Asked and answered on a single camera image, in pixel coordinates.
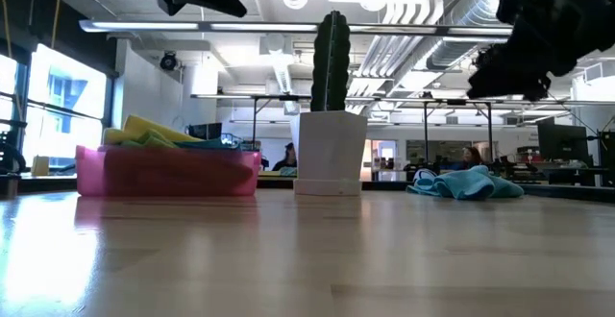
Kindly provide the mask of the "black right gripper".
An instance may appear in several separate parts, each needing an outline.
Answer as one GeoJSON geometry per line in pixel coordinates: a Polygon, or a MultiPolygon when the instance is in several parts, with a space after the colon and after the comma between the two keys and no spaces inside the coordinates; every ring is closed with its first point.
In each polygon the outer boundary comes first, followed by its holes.
{"type": "Polygon", "coordinates": [[[578,59],[615,45],[615,0],[499,0],[496,16],[512,33],[473,59],[470,99],[539,101],[551,87],[548,72],[565,75],[578,59]]]}

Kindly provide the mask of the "blue microfiber towel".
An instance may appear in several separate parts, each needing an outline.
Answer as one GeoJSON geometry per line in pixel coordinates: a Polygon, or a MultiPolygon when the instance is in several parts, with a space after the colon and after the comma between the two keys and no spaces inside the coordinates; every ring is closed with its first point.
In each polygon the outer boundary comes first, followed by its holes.
{"type": "Polygon", "coordinates": [[[236,142],[223,141],[221,137],[197,141],[174,141],[173,144],[182,149],[198,150],[235,150],[240,151],[240,145],[236,142]]]}
{"type": "Polygon", "coordinates": [[[459,201],[518,198],[525,190],[517,183],[492,175],[485,165],[435,175],[429,169],[419,170],[408,193],[459,201]]]}

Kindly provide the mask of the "yellow microfiber towel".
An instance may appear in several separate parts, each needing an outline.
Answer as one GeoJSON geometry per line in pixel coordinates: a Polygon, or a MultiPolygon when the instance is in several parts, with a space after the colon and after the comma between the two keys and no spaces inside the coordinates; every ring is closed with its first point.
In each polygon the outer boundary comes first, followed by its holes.
{"type": "Polygon", "coordinates": [[[147,139],[151,135],[167,142],[199,141],[197,137],[175,131],[157,122],[131,114],[127,117],[121,129],[105,129],[102,143],[104,145],[114,145],[121,144],[124,141],[138,142],[140,139],[147,139]]]}

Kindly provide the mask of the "pink plastic bin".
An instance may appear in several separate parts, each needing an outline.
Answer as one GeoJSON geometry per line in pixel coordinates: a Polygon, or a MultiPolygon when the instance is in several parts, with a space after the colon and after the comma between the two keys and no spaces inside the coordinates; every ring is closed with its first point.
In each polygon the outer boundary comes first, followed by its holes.
{"type": "Polygon", "coordinates": [[[76,148],[84,197],[244,197],[255,193],[260,153],[229,149],[76,148]]]}

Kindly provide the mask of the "long ceiling light bar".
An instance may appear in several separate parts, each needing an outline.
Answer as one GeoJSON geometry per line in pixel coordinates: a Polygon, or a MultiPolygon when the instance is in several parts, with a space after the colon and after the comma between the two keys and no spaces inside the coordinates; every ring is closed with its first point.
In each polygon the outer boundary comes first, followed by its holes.
{"type": "MultiPolygon", "coordinates": [[[[87,33],[250,33],[250,34],[315,34],[319,23],[300,22],[213,22],[213,21],[94,21],[81,20],[87,33]]],[[[507,26],[454,26],[426,24],[349,24],[352,35],[507,38],[507,26]]]]}

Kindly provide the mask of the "person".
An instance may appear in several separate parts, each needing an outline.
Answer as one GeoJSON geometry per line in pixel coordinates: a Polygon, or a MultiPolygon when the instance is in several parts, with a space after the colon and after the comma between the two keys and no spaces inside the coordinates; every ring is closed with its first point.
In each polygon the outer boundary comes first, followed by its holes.
{"type": "Polygon", "coordinates": [[[467,170],[479,165],[484,165],[479,150],[475,147],[464,147],[462,150],[462,161],[457,170],[467,170]]]}
{"type": "Polygon", "coordinates": [[[297,167],[297,158],[296,158],[296,152],[294,149],[294,144],[293,143],[288,143],[285,146],[285,151],[284,151],[284,158],[280,161],[278,161],[274,167],[272,168],[273,171],[280,171],[283,168],[286,167],[290,167],[290,168],[296,168],[297,167]]]}

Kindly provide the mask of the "green cactus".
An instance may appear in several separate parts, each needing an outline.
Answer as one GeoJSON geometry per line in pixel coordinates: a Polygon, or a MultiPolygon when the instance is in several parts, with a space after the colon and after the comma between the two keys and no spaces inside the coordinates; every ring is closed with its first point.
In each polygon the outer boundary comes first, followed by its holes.
{"type": "Polygon", "coordinates": [[[314,40],[311,111],[345,110],[350,48],[346,16],[330,12],[318,25],[314,40]]]}

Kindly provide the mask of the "bright window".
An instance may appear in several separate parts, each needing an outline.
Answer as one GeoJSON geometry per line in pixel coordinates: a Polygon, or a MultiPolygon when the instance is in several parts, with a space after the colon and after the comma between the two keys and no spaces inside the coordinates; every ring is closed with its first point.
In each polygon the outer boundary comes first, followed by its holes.
{"type": "Polygon", "coordinates": [[[28,172],[34,156],[70,171],[78,146],[101,142],[109,78],[43,44],[25,61],[0,53],[0,169],[28,172]]]}

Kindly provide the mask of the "small yellow box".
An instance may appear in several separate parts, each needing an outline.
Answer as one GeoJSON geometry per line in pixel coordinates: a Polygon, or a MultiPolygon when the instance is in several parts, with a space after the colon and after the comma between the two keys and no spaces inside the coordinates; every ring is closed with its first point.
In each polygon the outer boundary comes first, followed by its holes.
{"type": "Polygon", "coordinates": [[[48,176],[50,172],[49,157],[46,156],[34,156],[31,167],[31,174],[34,177],[48,176]]]}

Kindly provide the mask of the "distant black frame stand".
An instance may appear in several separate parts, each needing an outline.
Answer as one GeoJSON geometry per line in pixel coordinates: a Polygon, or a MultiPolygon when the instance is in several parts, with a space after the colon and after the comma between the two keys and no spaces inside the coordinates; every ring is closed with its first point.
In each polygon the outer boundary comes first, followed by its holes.
{"type": "Polygon", "coordinates": [[[262,108],[268,105],[272,100],[277,100],[281,102],[292,101],[299,102],[310,100],[311,96],[309,95],[299,95],[299,94],[275,94],[275,95],[252,95],[251,99],[254,101],[253,104],[253,119],[252,119],[252,149],[256,150],[256,130],[257,130],[257,119],[258,113],[262,108]],[[259,100],[265,100],[266,102],[262,107],[258,106],[259,100]]]}
{"type": "Polygon", "coordinates": [[[494,146],[493,146],[493,120],[492,120],[492,103],[491,102],[481,102],[481,101],[469,101],[466,99],[434,99],[434,100],[424,100],[423,104],[423,127],[424,127],[424,142],[425,142],[425,159],[426,162],[429,159],[430,148],[429,148],[429,116],[431,112],[428,112],[428,105],[430,103],[435,103],[438,108],[440,106],[448,106],[448,107],[461,107],[461,106],[473,106],[483,117],[487,119],[487,129],[488,129],[488,150],[489,150],[489,160],[493,161],[494,159],[494,146]],[[483,111],[479,105],[486,106],[487,111],[483,111]]]}

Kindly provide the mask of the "silver ventilation duct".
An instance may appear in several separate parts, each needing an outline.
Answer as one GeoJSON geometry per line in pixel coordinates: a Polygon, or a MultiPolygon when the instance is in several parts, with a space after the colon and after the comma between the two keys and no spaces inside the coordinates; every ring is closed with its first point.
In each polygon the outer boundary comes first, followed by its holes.
{"type": "MultiPolygon", "coordinates": [[[[444,25],[492,26],[498,25],[496,11],[499,0],[459,0],[443,19],[444,25]]],[[[477,43],[439,39],[427,56],[428,70],[446,70],[462,61],[476,49],[477,43]]]]}

